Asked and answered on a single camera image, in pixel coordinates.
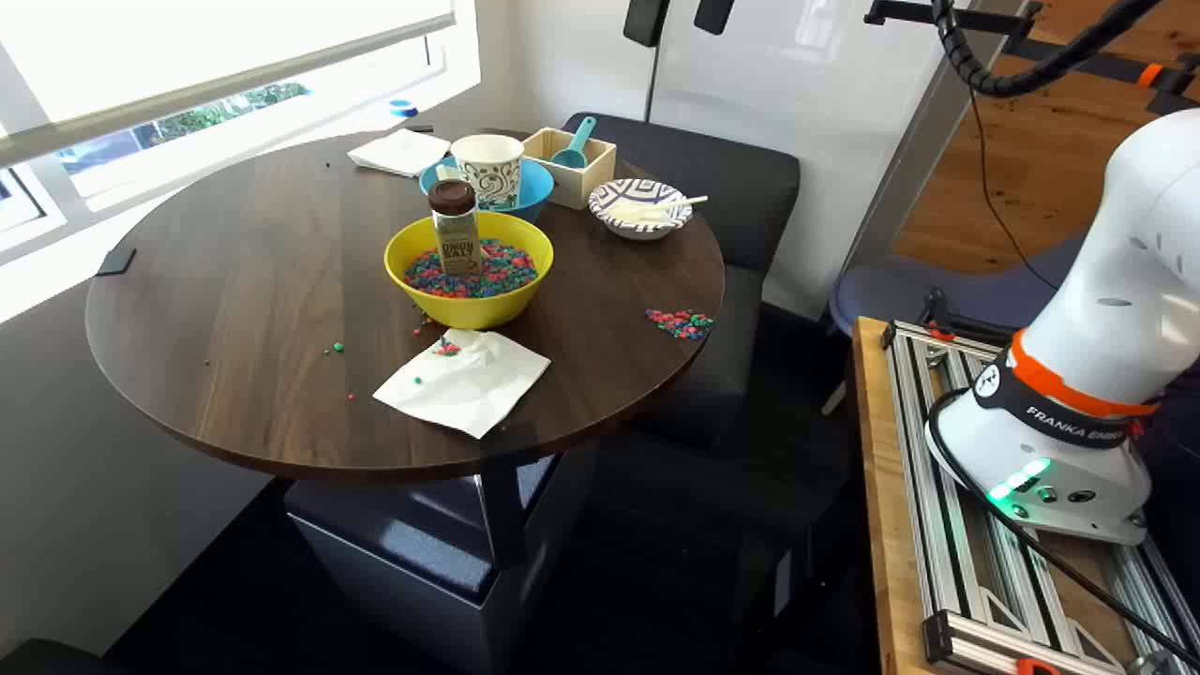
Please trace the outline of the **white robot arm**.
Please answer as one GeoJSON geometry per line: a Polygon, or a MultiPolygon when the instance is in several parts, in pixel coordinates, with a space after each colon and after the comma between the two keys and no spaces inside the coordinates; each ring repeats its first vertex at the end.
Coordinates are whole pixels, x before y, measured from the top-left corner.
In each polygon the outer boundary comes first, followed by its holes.
{"type": "Polygon", "coordinates": [[[1107,542],[1147,534],[1150,474],[1130,426],[1200,357],[1200,113],[1137,126],[1048,294],[958,392],[926,444],[1003,518],[1107,542]]]}

